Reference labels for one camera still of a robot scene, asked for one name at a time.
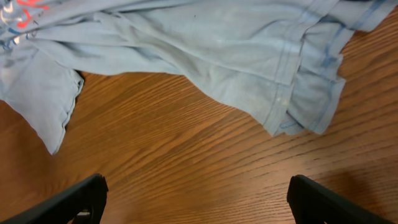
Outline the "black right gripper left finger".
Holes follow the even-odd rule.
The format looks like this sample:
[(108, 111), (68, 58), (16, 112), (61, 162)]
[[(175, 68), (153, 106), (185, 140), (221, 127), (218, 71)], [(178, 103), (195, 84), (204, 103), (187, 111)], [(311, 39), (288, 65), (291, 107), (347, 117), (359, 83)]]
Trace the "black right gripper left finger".
[(2, 224), (99, 224), (106, 206), (108, 186), (101, 174), (93, 174), (52, 198)]

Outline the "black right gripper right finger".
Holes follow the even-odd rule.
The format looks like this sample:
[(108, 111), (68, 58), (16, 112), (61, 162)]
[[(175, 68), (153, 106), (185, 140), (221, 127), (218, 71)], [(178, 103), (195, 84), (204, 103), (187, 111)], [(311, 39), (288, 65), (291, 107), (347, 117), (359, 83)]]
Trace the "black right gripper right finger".
[(287, 202), (296, 224), (393, 224), (304, 175), (291, 177)]

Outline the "light blue printed t-shirt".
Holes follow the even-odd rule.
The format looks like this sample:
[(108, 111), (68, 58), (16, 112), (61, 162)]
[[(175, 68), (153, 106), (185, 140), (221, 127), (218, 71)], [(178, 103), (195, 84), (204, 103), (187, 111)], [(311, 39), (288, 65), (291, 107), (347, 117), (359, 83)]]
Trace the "light blue printed t-shirt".
[(342, 48), (396, 1), (2, 1), (1, 99), (51, 154), (80, 72), (183, 75), (272, 136), (329, 126), (345, 85)]

